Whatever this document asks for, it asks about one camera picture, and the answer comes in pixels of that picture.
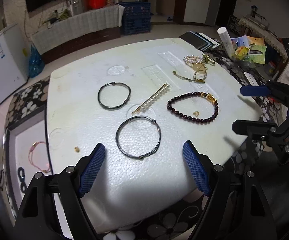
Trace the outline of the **grey tray white lining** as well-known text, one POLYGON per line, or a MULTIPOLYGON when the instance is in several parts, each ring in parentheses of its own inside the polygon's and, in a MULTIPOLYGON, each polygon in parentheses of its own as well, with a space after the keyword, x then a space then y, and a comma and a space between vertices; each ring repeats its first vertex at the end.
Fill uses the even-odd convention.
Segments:
POLYGON ((48 148, 45 105, 9 125, 4 133, 4 175, 11 220, 15 223, 25 191, 34 174, 53 173, 48 148))

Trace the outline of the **stack of dark tablets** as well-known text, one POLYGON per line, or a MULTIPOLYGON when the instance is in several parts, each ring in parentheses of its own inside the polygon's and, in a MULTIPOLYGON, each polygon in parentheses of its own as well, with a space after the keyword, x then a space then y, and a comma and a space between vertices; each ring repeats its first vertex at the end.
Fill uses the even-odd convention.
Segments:
POLYGON ((207 35, 203 33, 194 33, 192 31, 185 32, 183 35, 180 35, 179 38, 191 44, 200 51, 213 50, 220 45, 219 42, 213 40, 207 35))

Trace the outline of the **blue plastic bag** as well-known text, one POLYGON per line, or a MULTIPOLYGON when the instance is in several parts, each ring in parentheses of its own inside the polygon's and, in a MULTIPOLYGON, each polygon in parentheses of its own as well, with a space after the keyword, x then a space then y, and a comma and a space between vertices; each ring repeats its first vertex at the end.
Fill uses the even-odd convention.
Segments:
POLYGON ((29 58, 28 76, 34 78, 39 75, 45 67, 45 63, 41 58, 36 47, 31 44, 31 56, 29 58))

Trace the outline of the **pearl gold hair clip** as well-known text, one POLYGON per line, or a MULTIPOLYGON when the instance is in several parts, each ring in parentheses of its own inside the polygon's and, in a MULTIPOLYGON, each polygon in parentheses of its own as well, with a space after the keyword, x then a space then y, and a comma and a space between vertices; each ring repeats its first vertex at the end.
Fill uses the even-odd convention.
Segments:
POLYGON ((138 114, 140 112, 145 112, 153 103, 155 103, 159 98, 166 94, 170 90, 170 85, 168 83, 163 84, 153 95, 151 95, 145 102, 138 106, 132 115, 138 114))

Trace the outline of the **white plastic tube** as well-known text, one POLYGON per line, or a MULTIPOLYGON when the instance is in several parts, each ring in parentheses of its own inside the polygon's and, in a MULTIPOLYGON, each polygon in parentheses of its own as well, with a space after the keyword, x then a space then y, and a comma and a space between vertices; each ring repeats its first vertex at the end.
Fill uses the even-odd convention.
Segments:
POLYGON ((231 37, 226 29, 226 27, 220 27, 217 30, 217 33, 221 39, 223 47, 225 48, 227 55, 233 59, 235 57, 234 46, 231 42, 231 37))

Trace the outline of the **cabinet with white cloth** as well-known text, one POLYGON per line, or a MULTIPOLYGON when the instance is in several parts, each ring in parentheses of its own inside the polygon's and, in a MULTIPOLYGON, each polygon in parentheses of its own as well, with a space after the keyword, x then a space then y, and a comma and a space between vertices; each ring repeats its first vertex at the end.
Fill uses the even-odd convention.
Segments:
POLYGON ((124 7, 116 4, 56 22, 33 34, 31 40, 48 64, 80 49, 121 36, 124 7))

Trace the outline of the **steel stock pot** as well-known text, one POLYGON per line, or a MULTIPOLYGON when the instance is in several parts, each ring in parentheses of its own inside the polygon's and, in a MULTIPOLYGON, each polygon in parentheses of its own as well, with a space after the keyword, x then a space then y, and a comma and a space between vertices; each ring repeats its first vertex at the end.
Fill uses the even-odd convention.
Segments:
POLYGON ((87 0, 66 0, 66 5, 71 17, 87 11, 87 0))

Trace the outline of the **white chest freezer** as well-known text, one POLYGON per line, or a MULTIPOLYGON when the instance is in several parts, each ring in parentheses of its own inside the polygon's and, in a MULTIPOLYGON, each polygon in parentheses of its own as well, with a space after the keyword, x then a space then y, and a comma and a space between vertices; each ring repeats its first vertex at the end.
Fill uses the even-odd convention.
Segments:
POLYGON ((0 104, 27 83, 30 55, 18 24, 0 31, 0 104))

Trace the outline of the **colourful snack packets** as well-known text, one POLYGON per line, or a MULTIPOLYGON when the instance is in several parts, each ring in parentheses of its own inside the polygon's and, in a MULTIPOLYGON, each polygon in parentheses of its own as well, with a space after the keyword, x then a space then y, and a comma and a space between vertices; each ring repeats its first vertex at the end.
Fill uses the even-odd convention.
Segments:
POLYGON ((257 64, 265 64, 266 49, 262 37, 250 37, 247 35, 231 38, 235 57, 242 61, 257 64))

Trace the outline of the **blue plastic crates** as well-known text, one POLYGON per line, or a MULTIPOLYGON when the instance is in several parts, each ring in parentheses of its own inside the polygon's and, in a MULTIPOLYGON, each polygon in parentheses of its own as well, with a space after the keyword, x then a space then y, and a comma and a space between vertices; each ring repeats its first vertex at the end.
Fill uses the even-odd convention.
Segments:
POLYGON ((121 32, 123 35, 149 33, 151 31, 151 3, 120 2, 124 7, 121 32))

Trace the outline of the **pearl ring brooch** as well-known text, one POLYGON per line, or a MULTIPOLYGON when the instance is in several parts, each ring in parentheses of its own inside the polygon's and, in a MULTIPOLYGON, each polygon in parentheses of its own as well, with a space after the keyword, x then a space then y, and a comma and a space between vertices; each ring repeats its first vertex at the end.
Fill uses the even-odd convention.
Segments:
POLYGON ((183 58, 183 61, 188 66, 194 66, 204 62, 204 56, 187 55, 183 58))

